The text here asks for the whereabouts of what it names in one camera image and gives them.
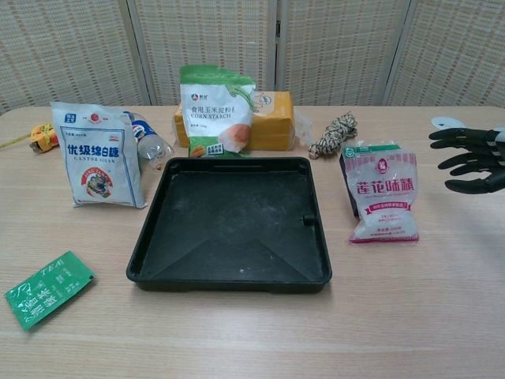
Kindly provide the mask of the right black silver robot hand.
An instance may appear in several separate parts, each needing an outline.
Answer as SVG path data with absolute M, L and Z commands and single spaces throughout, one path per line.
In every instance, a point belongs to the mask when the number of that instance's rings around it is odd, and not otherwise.
M 433 149 L 462 148 L 464 153 L 440 163 L 453 177 L 445 186 L 456 193 L 485 194 L 504 189 L 504 131 L 443 129 L 428 135 Z

